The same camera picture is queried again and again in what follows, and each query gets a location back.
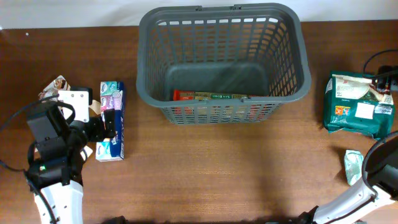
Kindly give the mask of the blue tissue multipack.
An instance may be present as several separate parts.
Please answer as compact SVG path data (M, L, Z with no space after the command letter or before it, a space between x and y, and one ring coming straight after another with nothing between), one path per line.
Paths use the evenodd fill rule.
M96 143L96 160L100 162L122 161L124 159L124 114L126 91L123 82L105 81L100 84L100 110L103 119L103 111L115 110L114 138L105 138Z

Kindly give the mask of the green food bag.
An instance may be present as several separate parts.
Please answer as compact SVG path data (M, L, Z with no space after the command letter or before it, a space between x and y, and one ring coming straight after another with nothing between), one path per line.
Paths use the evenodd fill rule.
M372 81L361 73L330 72L323 100L323 126L329 133L344 130L380 139L391 132L392 93L377 91Z

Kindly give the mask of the orange spaghetti packet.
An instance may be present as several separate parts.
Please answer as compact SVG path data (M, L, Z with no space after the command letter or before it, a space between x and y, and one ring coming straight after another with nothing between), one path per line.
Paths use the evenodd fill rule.
M182 91L174 90L173 100L174 101L186 101L186 100L232 100L232 99L249 99L251 95L242 94L230 94L230 93L210 93L210 92L200 92L200 91ZM234 122L237 122L241 118L245 118L245 112L248 113L248 119L253 119L257 115L259 105L250 106L250 110L247 111L247 106L238 106L237 110L234 112L234 106L225 106L224 111L221 113L221 107L212 107L210 110L210 121L212 123L216 122L218 116L221 115L222 122L227 122L229 119L233 118Z

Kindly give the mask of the small teal wipes packet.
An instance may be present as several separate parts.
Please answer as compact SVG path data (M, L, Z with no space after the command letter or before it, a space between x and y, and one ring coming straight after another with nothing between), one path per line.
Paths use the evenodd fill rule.
M344 156L347 183L352 186L362 177L364 156L359 151L347 150Z

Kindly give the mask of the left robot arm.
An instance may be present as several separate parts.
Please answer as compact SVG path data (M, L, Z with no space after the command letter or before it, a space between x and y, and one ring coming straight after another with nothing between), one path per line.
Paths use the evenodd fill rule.
M63 102L47 101L28 112L27 124L35 140L29 146L29 168L24 175L42 223L82 223L81 171L88 158L84 148L89 142L115 137L115 110L82 122L74 114L64 118L61 107L73 109Z

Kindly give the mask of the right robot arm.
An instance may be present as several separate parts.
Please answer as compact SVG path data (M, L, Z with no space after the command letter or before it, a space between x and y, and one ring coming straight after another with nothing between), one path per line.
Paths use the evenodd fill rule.
M351 187L330 203L303 212L296 223L355 223L372 211L397 202L397 132L392 131L397 67L384 65L376 75L332 72L325 88L323 126L375 139L359 158Z

